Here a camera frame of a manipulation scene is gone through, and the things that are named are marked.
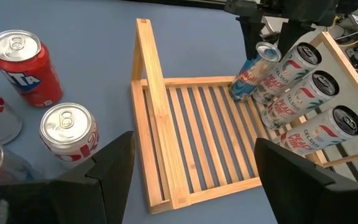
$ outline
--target wooden frame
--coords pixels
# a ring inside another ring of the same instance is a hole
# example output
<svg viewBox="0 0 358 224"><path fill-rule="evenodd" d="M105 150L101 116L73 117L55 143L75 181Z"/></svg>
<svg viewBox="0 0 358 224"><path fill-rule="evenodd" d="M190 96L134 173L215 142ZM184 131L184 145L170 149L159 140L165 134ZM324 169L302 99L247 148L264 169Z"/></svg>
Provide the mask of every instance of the wooden frame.
<svg viewBox="0 0 358 224"><path fill-rule="evenodd" d="M163 78L150 21L137 19L136 27L131 88L150 212L182 208L260 186L252 144L257 137L272 139L285 130L271 131L263 126L259 117L262 105L251 99L245 103L234 103L230 99L227 87L234 76ZM323 43L347 77L358 86L358 74L327 32L311 43L314 46ZM143 69L146 79L142 79ZM286 128L305 121L303 116ZM318 151L307 158L327 167L353 161L358 155L327 162L322 151Z"/></svg>

